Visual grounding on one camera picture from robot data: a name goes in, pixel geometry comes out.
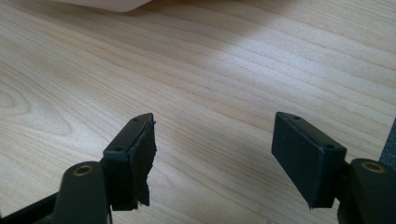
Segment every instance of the metal screw hole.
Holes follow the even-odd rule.
[[[361,166],[363,168],[365,168],[366,170],[369,170],[371,172],[375,172],[375,173],[385,173],[386,170],[384,169],[383,166],[381,166],[380,164],[377,164],[375,162],[371,162],[371,161],[365,161],[361,164]]]
[[[87,175],[92,171],[93,171],[93,167],[91,167],[90,165],[82,165],[73,171],[73,175],[75,176]]]

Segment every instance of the wooden surface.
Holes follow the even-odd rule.
[[[395,1],[0,1],[0,210],[58,190],[152,112],[151,206],[121,223],[336,223],[271,155],[276,111],[377,160],[396,111]]]

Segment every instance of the wooden floor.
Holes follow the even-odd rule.
[[[276,111],[377,160],[396,112],[395,1],[0,0],[0,211],[59,190],[152,112],[151,206],[121,223],[337,223],[271,154]]]

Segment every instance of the white object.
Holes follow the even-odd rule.
[[[125,12],[140,7],[151,0],[54,0],[85,7],[98,7],[110,11]]]

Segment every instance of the black mount arm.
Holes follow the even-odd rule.
[[[347,149],[304,119],[276,113],[272,153],[310,208],[340,201],[342,224],[394,223],[396,173],[381,162],[345,162]]]
[[[70,167],[61,189],[0,219],[1,224],[109,224],[113,211],[149,205],[147,178],[156,154],[154,117],[131,119],[97,161]]]

